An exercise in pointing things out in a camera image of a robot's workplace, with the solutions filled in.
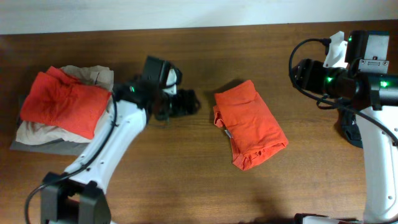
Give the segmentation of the folded grey garment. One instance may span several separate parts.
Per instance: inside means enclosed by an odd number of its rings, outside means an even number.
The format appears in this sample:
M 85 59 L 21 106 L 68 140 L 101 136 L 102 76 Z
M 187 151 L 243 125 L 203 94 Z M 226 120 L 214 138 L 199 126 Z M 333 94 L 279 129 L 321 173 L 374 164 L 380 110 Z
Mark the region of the folded grey garment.
M 10 150 L 46 154 L 79 155 L 91 142 L 56 126 L 17 119 L 17 132 Z

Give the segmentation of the red soccer t-shirt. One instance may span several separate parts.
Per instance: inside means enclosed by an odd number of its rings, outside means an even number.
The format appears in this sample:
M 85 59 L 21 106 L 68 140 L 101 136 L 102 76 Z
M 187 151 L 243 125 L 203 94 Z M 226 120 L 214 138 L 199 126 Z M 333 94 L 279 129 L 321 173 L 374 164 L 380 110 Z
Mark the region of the red soccer t-shirt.
M 225 128 L 231 143 L 232 163 L 237 168 L 252 169 L 287 147 L 287 137 L 252 81 L 214 97 L 214 125 Z

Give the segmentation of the black garment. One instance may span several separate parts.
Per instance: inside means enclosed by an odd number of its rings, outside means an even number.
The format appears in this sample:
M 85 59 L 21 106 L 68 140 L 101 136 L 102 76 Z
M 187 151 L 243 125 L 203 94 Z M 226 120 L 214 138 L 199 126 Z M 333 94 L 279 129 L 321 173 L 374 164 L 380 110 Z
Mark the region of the black garment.
M 339 119 L 338 126 L 341 129 L 342 136 L 352 145 L 363 148 L 363 142 L 359 127 L 356 122 L 356 115 L 346 110 L 338 110 Z

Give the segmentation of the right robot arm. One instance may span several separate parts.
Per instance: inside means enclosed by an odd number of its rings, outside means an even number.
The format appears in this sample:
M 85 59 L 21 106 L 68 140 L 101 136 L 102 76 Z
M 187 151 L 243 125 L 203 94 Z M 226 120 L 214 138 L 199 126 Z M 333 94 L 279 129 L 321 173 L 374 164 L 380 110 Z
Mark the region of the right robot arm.
M 388 74 L 389 33 L 354 30 L 346 39 L 337 32 L 318 42 L 325 61 L 289 63 L 290 81 L 320 109 L 354 118 L 347 138 L 364 152 L 363 223 L 397 223 L 397 75 Z

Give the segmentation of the folded red shirt on stack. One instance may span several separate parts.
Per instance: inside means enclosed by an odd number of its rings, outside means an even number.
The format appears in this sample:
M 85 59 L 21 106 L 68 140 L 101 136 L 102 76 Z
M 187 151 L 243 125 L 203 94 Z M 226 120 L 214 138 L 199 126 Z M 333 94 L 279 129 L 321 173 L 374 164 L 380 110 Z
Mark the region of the folded red shirt on stack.
M 104 88 L 86 85 L 61 69 L 50 67 L 37 74 L 20 117 L 93 139 L 110 96 L 111 92 Z

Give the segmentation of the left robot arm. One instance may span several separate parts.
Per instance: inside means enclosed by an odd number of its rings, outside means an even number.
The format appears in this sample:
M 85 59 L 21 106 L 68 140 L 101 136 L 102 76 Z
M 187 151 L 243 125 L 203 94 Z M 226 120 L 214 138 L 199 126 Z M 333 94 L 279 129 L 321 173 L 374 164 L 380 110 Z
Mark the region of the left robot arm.
M 179 89 L 182 72 L 167 60 L 148 56 L 143 72 L 113 88 L 109 118 L 99 135 L 58 175 L 40 186 L 41 223 L 111 223 L 109 181 L 133 140 L 150 118 L 169 121 L 198 112 L 194 90 Z

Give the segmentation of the folded beige garment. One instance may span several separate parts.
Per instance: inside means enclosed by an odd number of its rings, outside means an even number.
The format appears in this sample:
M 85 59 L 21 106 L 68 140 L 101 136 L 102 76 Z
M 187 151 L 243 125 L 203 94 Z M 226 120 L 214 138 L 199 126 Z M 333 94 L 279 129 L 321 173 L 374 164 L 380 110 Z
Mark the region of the folded beige garment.
M 108 67 L 95 66 L 95 67 L 84 67 L 79 68 L 73 65 L 67 65 L 60 68 L 64 73 L 69 76 L 79 79 L 86 85 L 94 85 L 104 88 L 108 91 L 112 91 L 114 85 L 114 72 Z M 104 123 L 105 111 L 97 122 L 95 133 L 97 132 L 100 125 Z

